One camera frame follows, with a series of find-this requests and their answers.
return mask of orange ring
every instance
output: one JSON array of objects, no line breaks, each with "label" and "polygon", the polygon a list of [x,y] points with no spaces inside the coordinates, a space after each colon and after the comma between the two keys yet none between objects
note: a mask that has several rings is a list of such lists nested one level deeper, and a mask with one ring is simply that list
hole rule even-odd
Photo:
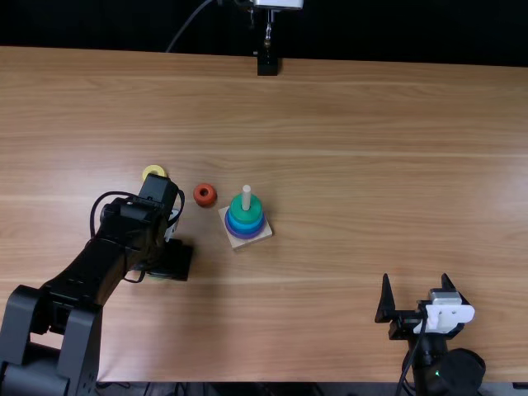
[{"label": "orange ring", "polygon": [[199,184],[192,195],[196,203],[202,207],[211,206],[216,202],[216,190],[211,184]]}]

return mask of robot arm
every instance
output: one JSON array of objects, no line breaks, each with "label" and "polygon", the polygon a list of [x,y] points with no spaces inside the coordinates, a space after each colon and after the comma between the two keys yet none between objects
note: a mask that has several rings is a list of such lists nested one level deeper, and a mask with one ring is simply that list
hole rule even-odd
[{"label": "robot arm", "polygon": [[[161,276],[186,280],[191,255],[164,239],[178,192],[170,179],[148,175],[138,196],[104,206],[99,230],[63,272],[39,289],[16,288],[0,331],[0,394],[95,393],[102,308],[126,273],[159,275],[161,267]],[[60,350],[31,342],[32,332],[48,331],[64,335]]]},{"label": "robot arm", "polygon": [[475,396],[482,384],[484,360],[466,349],[448,351],[447,340],[464,329],[474,308],[455,288],[449,277],[441,277],[441,288],[431,289],[418,309],[397,310],[389,277],[383,276],[376,323],[390,323],[389,339],[406,340],[409,351],[402,364],[399,396],[407,370],[412,366],[416,396]]}]

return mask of black cable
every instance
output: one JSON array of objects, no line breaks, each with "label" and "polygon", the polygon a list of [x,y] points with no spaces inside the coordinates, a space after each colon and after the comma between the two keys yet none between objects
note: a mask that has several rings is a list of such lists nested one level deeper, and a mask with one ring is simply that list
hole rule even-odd
[{"label": "black cable", "polygon": [[119,382],[97,382],[96,383],[96,388],[97,389],[106,389],[106,388],[111,387],[112,385],[117,385],[117,386],[120,386],[121,388],[130,389],[130,382],[124,382],[124,383],[119,383]]},{"label": "black cable", "polygon": [[318,384],[313,384],[313,387],[315,388],[315,390],[317,390],[319,396],[324,396],[324,392]]},{"label": "black cable", "polygon": [[178,210],[177,215],[168,221],[167,223],[168,229],[171,228],[178,221],[178,219],[180,218],[183,212],[183,206],[185,205],[185,194],[183,193],[182,190],[178,190],[178,195],[180,196],[180,202],[181,202],[180,209]]},{"label": "black cable", "polygon": [[212,3],[214,0],[205,0],[198,8],[187,18],[183,26],[180,28],[180,30],[174,35],[174,38],[171,41],[171,44],[168,45],[167,49],[165,49],[165,52],[171,52],[172,48],[176,44],[177,40],[180,38],[182,33],[185,31],[185,29],[191,24],[192,20],[195,19],[195,17],[200,13],[201,10],[203,10],[207,5]]},{"label": "black cable", "polygon": [[403,382],[405,382],[405,384],[407,385],[407,387],[408,387],[409,389],[411,389],[411,390],[413,390],[413,391],[416,390],[416,389],[414,388],[414,386],[412,386],[412,385],[409,383],[409,381],[407,381],[407,378],[404,379]]},{"label": "black cable", "polygon": [[129,192],[108,191],[108,192],[105,192],[99,198],[97,198],[96,201],[93,203],[92,210],[90,211],[90,238],[94,238],[96,236],[95,217],[96,217],[97,206],[101,203],[102,200],[104,200],[108,196],[127,196],[129,198],[135,197],[134,194],[130,194]]},{"label": "black cable", "polygon": [[150,383],[147,383],[147,387],[145,388],[143,396],[147,396],[147,392],[149,391],[149,388],[150,388]]},{"label": "black cable", "polygon": [[414,356],[416,355],[418,346],[420,345],[420,342],[422,341],[423,336],[426,333],[426,327],[427,327],[427,311],[423,310],[423,318],[422,318],[422,326],[420,327],[420,334],[418,335],[416,344],[414,344],[414,348],[412,349],[411,355],[409,355],[407,364],[405,365],[405,368],[403,369],[402,374],[399,377],[398,386],[396,387],[396,393],[394,394],[394,396],[399,396],[400,393],[402,392],[403,380],[405,380],[405,377],[407,377],[407,372],[409,371],[409,368],[414,362]]},{"label": "black cable", "polygon": [[180,391],[181,386],[182,386],[181,382],[176,382],[176,385],[174,385],[174,391],[172,392],[174,396],[178,396],[178,392]]},{"label": "black cable", "polygon": [[123,278],[123,281],[127,281],[129,283],[141,283],[143,282],[143,279],[145,278],[145,274],[147,272],[145,270],[141,271],[141,273],[139,274],[139,278],[137,280],[134,280],[134,279],[128,279],[128,278]]},{"label": "black cable", "polygon": [[402,386],[402,389],[405,391],[405,393],[408,395],[408,396],[414,396],[411,391],[409,389],[407,389],[407,386],[405,384],[403,384]]}]

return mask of blue ring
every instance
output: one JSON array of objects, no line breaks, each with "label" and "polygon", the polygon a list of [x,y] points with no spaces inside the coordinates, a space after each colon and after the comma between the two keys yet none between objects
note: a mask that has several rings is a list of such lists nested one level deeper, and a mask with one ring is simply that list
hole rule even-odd
[{"label": "blue ring", "polygon": [[231,210],[228,210],[228,221],[231,228],[238,233],[254,233],[264,224],[264,214],[262,213],[257,221],[251,224],[244,224],[237,221],[231,214]]},{"label": "blue ring", "polygon": [[231,224],[229,224],[228,221],[228,214],[225,214],[225,228],[228,229],[228,232],[233,235],[235,238],[238,239],[253,239],[260,235],[264,227],[266,226],[266,223],[262,223],[262,227],[255,231],[254,233],[237,233],[234,229],[231,228]]}]

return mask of table surface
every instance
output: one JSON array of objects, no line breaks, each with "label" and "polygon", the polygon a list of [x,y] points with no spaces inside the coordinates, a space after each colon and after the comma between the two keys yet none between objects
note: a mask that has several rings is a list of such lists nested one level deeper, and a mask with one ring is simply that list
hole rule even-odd
[{"label": "table surface", "polygon": [[[160,164],[192,198],[187,283],[122,282],[100,380],[396,381],[375,324],[446,272],[476,308],[450,347],[528,378],[528,69],[0,49],[0,305],[88,239],[92,202]],[[233,252],[217,209],[244,184],[273,238]],[[44,342],[54,342],[47,337]]]}]

